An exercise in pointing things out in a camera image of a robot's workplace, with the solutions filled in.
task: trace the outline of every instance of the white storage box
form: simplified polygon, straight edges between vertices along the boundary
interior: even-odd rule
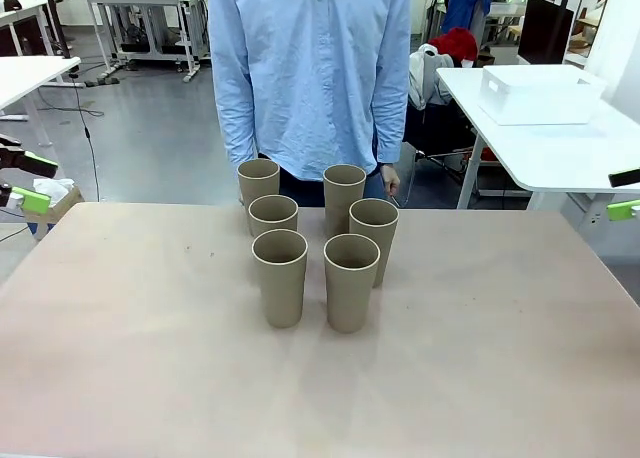
[[[606,83],[571,65],[485,66],[480,107],[499,125],[588,123]]]

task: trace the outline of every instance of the blue jacket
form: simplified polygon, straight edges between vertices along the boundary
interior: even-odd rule
[[[447,14],[442,23],[442,33],[448,33],[449,30],[458,26],[468,30],[471,27],[473,9],[477,1],[478,0],[449,0]],[[489,14],[491,0],[482,0],[482,9],[485,15]]]

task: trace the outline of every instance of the paper cup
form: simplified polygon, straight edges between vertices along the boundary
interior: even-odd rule
[[[387,269],[389,252],[400,212],[391,203],[376,198],[356,201],[349,208],[349,232],[371,238],[380,248],[380,262],[373,286],[380,286]]]
[[[289,328],[302,317],[307,240],[291,230],[271,230],[253,241],[262,308],[275,328]]]
[[[362,235],[338,235],[324,245],[327,318],[340,333],[354,333],[367,320],[380,250]]]
[[[249,205],[251,234],[260,236],[270,230],[298,229],[298,204],[287,196],[261,196]]]
[[[238,167],[238,182],[247,214],[247,224],[251,229],[249,205],[261,196],[280,193],[280,166],[265,158],[245,161]]]
[[[364,195],[367,174],[353,165],[335,165],[324,172],[324,219],[327,238],[349,232],[349,207]]]

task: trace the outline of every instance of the red object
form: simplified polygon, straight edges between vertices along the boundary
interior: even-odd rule
[[[429,42],[438,49],[441,55],[449,55],[458,61],[476,61],[478,45],[476,39],[464,28],[452,28],[449,33],[437,36]]]

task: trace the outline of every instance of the cardboard box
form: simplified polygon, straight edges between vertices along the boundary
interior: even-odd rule
[[[36,240],[44,238],[73,205],[82,202],[84,202],[84,197],[82,193],[80,193],[80,189],[76,185],[73,185],[71,191],[58,203],[50,207],[46,213],[39,214],[25,211],[24,218],[27,221],[27,226],[29,226],[33,237]]]

